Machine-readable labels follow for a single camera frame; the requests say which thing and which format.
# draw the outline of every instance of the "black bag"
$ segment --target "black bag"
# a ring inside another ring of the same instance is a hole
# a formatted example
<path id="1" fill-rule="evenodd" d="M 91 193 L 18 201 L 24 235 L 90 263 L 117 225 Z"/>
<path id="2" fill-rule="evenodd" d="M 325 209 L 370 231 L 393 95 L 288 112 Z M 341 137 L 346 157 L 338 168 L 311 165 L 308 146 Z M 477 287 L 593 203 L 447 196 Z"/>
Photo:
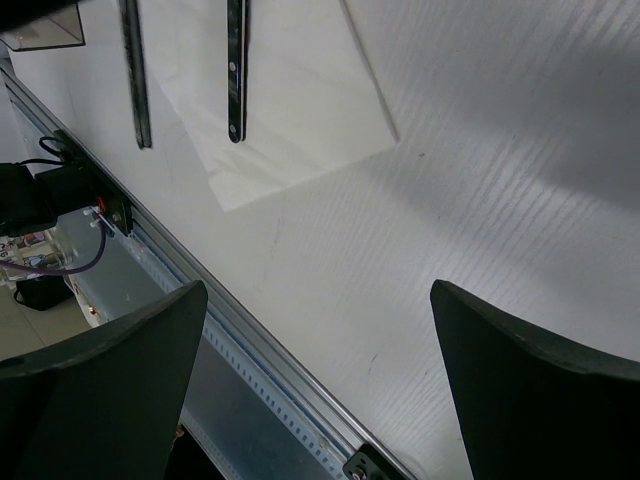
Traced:
<path id="1" fill-rule="evenodd" d="M 13 298 L 20 305 L 43 312 L 72 297 L 62 277 L 38 277 L 16 283 Z"/>

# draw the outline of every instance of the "white paper sheet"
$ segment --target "white paper sheet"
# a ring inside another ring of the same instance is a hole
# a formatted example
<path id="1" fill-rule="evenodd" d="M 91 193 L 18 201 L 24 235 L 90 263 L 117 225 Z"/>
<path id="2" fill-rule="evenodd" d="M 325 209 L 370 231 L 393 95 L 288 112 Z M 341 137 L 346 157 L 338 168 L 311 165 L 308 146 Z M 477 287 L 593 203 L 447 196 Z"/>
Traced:
<path id="1" fill-rule="evenodd" d="M 395 144 L 340 0 L 251 2 L 247 139 L 231 143 L 226 4 L 141 2 L 149 70 L 184 122 L 224 210 Z"/>

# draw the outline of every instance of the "screw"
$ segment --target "screw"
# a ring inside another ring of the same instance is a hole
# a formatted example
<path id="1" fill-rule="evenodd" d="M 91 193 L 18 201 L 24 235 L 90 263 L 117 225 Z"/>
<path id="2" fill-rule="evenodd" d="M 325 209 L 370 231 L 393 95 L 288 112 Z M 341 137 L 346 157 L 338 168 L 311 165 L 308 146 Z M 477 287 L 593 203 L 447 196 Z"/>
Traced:
<path id="1" fill-rule="evenodd" d="M 351 478 L 353 480 L 367 480 L 367 474 L 361 468 L 356 467 L 351 472 Z"/>

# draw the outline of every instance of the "black cable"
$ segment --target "black cable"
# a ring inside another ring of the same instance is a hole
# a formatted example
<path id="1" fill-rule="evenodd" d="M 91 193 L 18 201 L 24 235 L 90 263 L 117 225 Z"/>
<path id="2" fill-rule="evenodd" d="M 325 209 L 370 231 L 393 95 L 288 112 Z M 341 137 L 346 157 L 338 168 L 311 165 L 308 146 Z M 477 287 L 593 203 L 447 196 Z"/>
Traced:
<path id="1" fill-rule="evenodd" d="M 54 150 L 52 147 L 50 147 L 49 145 L 47 145 L 45 142 L 54 142 L 54 143 L 60 143 L 62 145 L 66 145 L 62 140 L 60 140 L 59 138 L 56 137 L 41 137 L 40 140 L 38 140 L 38 145 L 40 145 L 40 148 L 42 148 L 45 152 L 53 155 L 54 157 L 58 157 L 60 158 L 60 156 L 62 155 L 58 150 Z"/>
<path id="2" fill-rule="evenodd" d="M 20 162 L 20 165 L 30 165 L 32 163 L 41 163 L 43 165 L 65 165 L 64 162 L 58 162 L 57 160 L 45 160 L 44 158 L 32 158 L 30 160 L 25 160 L 24 162 Z"/>

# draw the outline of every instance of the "black clamp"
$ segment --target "black clamp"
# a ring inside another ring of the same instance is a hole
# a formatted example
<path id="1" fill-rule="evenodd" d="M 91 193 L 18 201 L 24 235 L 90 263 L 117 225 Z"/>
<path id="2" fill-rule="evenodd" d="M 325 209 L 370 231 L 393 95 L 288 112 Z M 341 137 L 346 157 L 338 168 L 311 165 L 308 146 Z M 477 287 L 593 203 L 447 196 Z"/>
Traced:
<path id="1" fill-rule="evenodd" d="M 342 467 L 349 480 L 406 480 L 371 445 L 364 444 Z"/>

